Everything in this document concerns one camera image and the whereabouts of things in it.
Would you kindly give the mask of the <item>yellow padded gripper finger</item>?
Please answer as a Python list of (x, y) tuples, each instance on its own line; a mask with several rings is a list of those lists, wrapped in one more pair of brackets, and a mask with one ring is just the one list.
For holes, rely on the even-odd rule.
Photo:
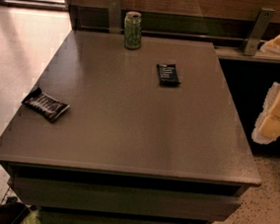
[(275, 142), (280, 136), (280, 84), (274, 83), (267, 92), (262, 105), (263, 111), (258, 115), (251, 133), (255, 143), (266, 145)]
[(280, 35), (276, 36), (272, 40), (267, 41), (264, 43), (261, 48), (261, 52), (264, 53), (274, 53), (276, 55), (280, 54)]

